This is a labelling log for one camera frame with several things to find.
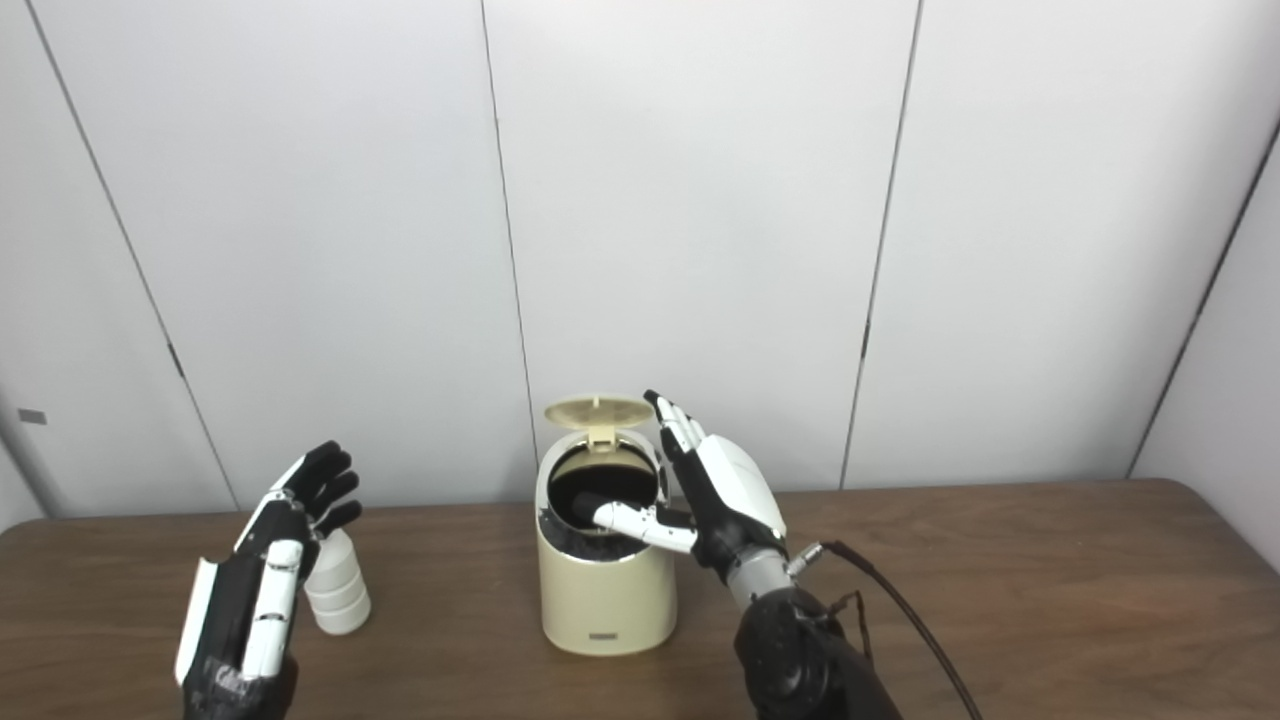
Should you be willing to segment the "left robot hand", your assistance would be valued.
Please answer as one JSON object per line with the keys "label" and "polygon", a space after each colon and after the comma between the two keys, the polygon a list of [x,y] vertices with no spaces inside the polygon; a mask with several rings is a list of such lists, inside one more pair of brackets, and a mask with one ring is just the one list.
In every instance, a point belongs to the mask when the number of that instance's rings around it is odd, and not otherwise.
{"label": "left robot hand", "polygon": [[227,559],[200,559],[174,666],[184,719],[285,717],[300,589],[323,542],[362,514],[358,483],[349,452],[329,439],[269,488]]}

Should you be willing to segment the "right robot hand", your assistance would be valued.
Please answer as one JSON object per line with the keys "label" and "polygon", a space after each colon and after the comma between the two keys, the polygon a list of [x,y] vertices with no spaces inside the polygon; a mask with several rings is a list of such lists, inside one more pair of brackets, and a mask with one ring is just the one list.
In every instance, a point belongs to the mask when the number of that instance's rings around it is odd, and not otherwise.
{"label": "right robot hand", "polygon": [[687,553],[722,582],[758,553],[787,562],[785,519],[750,455],[723,436],[707,432],[654,389],[644,398],[655,413],[666,468],[684,492],[687,511],[585,493],[573,501],[577,516],[644,544]]}

